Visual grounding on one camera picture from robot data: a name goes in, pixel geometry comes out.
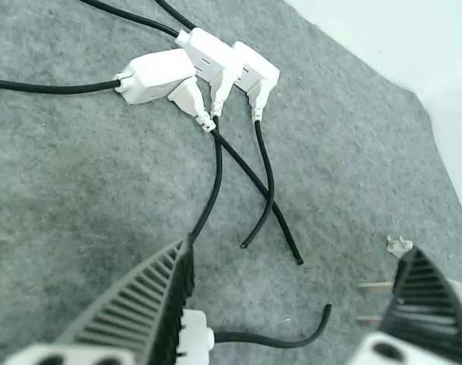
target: white plug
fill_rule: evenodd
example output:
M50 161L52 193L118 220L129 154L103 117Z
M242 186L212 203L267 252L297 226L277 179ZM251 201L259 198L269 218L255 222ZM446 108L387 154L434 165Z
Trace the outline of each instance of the white plug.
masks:
M208 365L209 352L214 348L215 336L207 327L206 314L200 310L184 309L181 317L182 329L178 342L175 365Z
M182 81L195 75L190 58L182 49L140 56L114 76L116 88L129 104L141 104L166 97Z
M210 83L211 114L220 117L232 85L243 72L240 56L227 43L200 28L190 33L181 30L175 42L192 59L197 76Z
M253 122L261 121L269 93L278 84L279 69L242 42L236 42L233 49L244 62L244 72L235 84L247 93L253 109Z
M204 131L210 132L215 129L215 123L206 112L202 92L197 86L195 76L182 82L168 95L168 99L173 101L182 111L194 117Z

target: white extension cord connector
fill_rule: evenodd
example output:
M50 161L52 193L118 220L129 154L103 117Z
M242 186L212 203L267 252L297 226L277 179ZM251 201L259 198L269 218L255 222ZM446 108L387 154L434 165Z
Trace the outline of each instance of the white extension cord connector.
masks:
M242 42L236 42L233 49L244 62L244 72L235 84L245 91L249 98L253 110L253 122L261 122L269 93L278 84L279 69Z
M184 50L171 49L131 60L114 80L121 81L116 91L127 103L142 104L168 96L195 72Z
M195 76L182 82L168 95L168 99L173 101L182 111L193 116L204 131L210 132L215 129L215 123L203 104L202 92L197 86Z
M192 59L197 76L210 83L211 115L220 117L232 85L242 75L241 58L228 44L200 28L180 31L175 42Z

